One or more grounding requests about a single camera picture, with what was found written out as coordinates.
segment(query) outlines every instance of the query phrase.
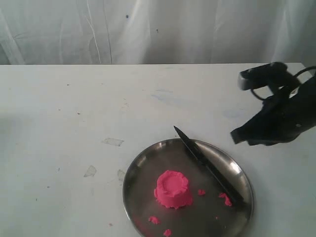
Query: white curtain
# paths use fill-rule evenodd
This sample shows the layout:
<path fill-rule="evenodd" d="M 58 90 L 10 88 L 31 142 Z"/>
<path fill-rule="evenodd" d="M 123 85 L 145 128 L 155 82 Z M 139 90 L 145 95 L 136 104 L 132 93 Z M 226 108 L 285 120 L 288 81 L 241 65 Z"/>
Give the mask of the white curtain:
<path fill-rule="evenodd" d="M 0 0 L 0 64 L 315 64 L 316 0 Z"/>

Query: table surface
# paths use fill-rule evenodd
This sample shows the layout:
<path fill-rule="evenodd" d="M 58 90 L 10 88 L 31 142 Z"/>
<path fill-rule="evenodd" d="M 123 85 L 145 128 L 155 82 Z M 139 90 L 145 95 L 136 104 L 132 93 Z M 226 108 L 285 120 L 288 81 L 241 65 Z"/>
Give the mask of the table surface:
<path fill-rule="evenodd" d="M 256 196 L 248 236 L 314 236 L 316 129 L 272 147 L 230 137 L 261 109 L 237 86 L 255 66 L 1 66 L 0 236 L 138 236 L 123 178 L 143 149 L 176 137 L 173 125 L 246 172 Z"/>

